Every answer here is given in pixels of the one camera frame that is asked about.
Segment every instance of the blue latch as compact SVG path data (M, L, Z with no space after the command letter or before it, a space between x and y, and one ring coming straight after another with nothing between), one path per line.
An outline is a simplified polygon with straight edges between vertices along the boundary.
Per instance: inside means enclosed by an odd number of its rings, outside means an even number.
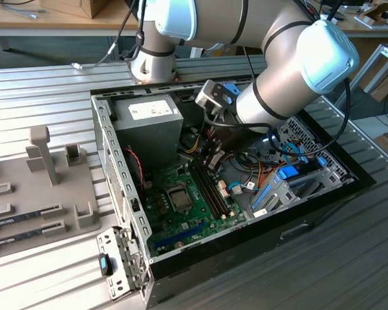
M241 93L241 91L237 88L237 86L235 86L234 83L227 83L227 84L223 83L223 85L236 96L238 96Z
M293 176L298 176L299 173L298 173L298 171L296 170L295 167L293 167L293 166L286 166L286 167L283 167L283 168L279 169L278 175L283 180L286 180L286 179L289 179L289 178L291 178Z
M326 159L323 158L323 157L319 157L319 158L318 158L318 163L319 163L322 167L324 167L324 166L326 166L326 165L328 164L328 162L326 161Z

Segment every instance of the table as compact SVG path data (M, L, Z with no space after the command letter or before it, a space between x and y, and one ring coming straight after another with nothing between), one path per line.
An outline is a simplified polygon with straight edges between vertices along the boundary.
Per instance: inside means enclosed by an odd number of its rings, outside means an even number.
M385 78L388 74L388 45L379 45L378 48L372 53L370 58L361 67L356 74L356 76L350 82L350 90L354 90L362 81L362 79L368 74L371 68L380 60L386 60L384 66L380 69L380 71L375 75L372 81L363 89L363 91L368 94L372 90L374 90L381 83L382 79ZM336 101L336 106L341 108L345 102L345 92L338 98Z
M19 9L38 10L39 1L19 6ZM32 19L11 12L0 5L0 36L116 36L129 8L124 0L111 0L93 19L45 9L47 13ZM122 32L134 36L138 21L131 14Z
M256 72L266 68L263 57L251 59ZM185 81L249 74L242 56L178 59L177 67ZM32 125L49 126L51 151L80 143L91 163L101 231L116 219L96 153L89 90L127 85L123 64L91 72L0 70L0 159L25 155ZM326 98L306 110L330 134L338 131L342 114ZM388 309L388 156L351 121L338 142L377 181L373 188L317 229L155 309ZM0 258L0 309L144 309L139 294L111 303L98 233Z
M311 1L316 9L319 9L319 1ZM388 44L388 30L371 30L361 23L355 21L354 17L359 14L351 10L339 11L345 16L343 21L338 21L336 25L345 32L350 41L354 44L360 55L360 66L357 71L352 73L349 77L353 79L360 71L360 68L366 64L372 53L378 48L380 44ZM365 88L369 81L379 73L385 65L384 60L380 60L374 64L373 67L364 75L364 79L360 81L360 87ZM380 90L380 97L384 97L388 93L388 87Z

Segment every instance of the robotic arm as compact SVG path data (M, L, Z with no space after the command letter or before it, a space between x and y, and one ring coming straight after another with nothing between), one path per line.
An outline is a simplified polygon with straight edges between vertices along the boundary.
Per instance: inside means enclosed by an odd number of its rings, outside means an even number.
M347 36L329 21L313 21L300 0L148 0L145 43L131 63L141 80L175 76L175 45L219 42L261 48L267 69L224 111L224 122L277 127L342 82L359 65ZM223 111L208 81L196 102L213 115ZM225 152L251 145L267 128L221 128L207 152L209 168Z

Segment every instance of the metal profile surface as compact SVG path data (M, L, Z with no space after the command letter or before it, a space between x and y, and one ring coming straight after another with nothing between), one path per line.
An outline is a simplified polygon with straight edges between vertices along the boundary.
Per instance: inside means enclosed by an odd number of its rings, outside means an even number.
M241 66L232 71L227 65L230 61ZM252 61L257 70L265 67L261 57ZM180 60L178 65L193 79L248 73L242 57ZM0 82L15 83L11 89L0 83L0 160L24 156L20 145L27 141L25 129L32 123L49 125L55 141L52 150L61 149L67 141L83 145L90 153L102 214L99 231L103 231L116 225L116 216L96 153L88 91L126 86L130 80L113 85L109 71L115 77L119 70L125 74L121 65L100 69L89 72L105 76L96 87L93 79L69 67L0 70ZM53 74L62 75L64 82ZM38 79L49 83L37 87ZM77 82L76 88L71 81ZM72 110L70 103L79 108ZM328 133L338 131L342 118L330 103L320 99L306 110ZM338 141L372 174L375 186L313 231L156 309L388 309L388 156L352 122ZM97 264L97 234L0 258L0 308L143 309L139 294L111 303Z

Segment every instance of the white connector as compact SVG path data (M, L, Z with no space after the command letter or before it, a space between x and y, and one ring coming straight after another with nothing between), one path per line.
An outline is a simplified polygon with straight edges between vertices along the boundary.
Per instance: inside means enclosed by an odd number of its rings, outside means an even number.
M83 66L80 63L71 63L70 65L72 67L74 67L75 69L78 69L78 70L82 70L83 69Z

